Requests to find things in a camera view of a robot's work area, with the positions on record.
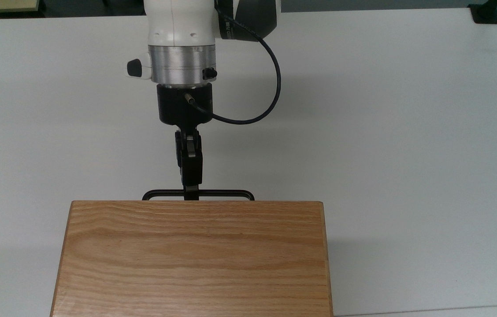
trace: wood grain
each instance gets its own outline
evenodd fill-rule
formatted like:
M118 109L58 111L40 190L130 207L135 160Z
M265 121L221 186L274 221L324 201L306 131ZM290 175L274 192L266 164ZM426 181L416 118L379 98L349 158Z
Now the wood grain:
M331 317L323 204L74 201L53 317Z

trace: black mount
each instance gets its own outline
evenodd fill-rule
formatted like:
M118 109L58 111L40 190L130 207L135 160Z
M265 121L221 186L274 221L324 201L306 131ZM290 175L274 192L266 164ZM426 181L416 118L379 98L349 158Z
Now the black mount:
M254 200L252 193L241 190L200 190L204 156L202 154L202 137L198 125L211 120L213 99L211 84L198 88L168 88L156 86L158 95L158 114L162 122L178 126L174 134L176 140L176 160L182 175L184 189L161 189L147 192L142 200L157 196L184 196L184 200L200 200L200 196L245 197ZM190 94L200 108L209 114L194 108L186 100Z
M484 4L469 4L468 8L477 24L497 24L497 0L488 0Z

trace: wooden box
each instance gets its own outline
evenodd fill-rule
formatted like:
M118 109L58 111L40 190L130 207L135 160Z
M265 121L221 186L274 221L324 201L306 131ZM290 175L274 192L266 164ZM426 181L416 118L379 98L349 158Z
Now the wooden box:
M332 315L322 203L72 203L53 317Z

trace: black cable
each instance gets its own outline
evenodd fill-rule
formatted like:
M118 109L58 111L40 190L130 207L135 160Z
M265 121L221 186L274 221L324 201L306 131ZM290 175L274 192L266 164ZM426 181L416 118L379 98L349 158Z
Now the black cable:
M221 121L221 122L225 122L225 123L228 123L228 124L234 124L234 125L254 124L255 122L258 122L258 121L262 120L263 118L265 118L266 116L268 116L268 114L271 113L271 111L276 106L276 103L278 102L278 99L280 97L280 90L282 89L282 76L280 74L280 66L278 64L278 60L276 59L276 56L274 55L274 52L272 51L272 49L270 48L270 46L268 46L268 44L266 44L266 42L264 42L263 38L261 36L259 36L258 34L256 34L256 32L254 32L253 30L251 30L249 27L245 26L241 22L239 22L239 21L235 20L234 18L231 18L230 16L228 16L227 14L225 14L221 10L221 8L219 8L217 1L218 0L214 0L215 11L217 11L217 13L222 18L224 18L225 20L228 20L229 22L232 22L236 26L242 28L243 30L245 30L246 32L248 32L249 34L251 34L251 36L253 36L258 42L260 42L260 44L264 47L264 49L266 50L266 52L268 52L268 54L272 58L272 62L274 63L274 68L276 70L276 93L274 95L274 99L272 100L272 103L270 104L270 106L268 107L268 109L266 109L266 111L264 111L260 116L257 116L255 118L252 118L252 119L249 119L249 120L233 120L233 119L228 119L228 118L225 118L225 117L222 117L222 116L218 116L216 114L212 114L212 113L210 113L210 112L202 109L200 107L200 105L198 105L196 103L196 101L194 100L194 98L192 98L192 96L190 96L190 94L185 94L184 98L186 98L186 100L188 101L188 103L191 104L192 106L194 106L198 111L201 111L204 114L211 115L211 117L213 119L215 119L215 120L218 120L218 121Z

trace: gray wall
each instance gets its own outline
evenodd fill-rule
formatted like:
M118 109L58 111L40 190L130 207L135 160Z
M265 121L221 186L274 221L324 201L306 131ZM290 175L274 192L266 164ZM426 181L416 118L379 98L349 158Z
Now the gray wall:
M283 12L465 8L485 0L282 0Z

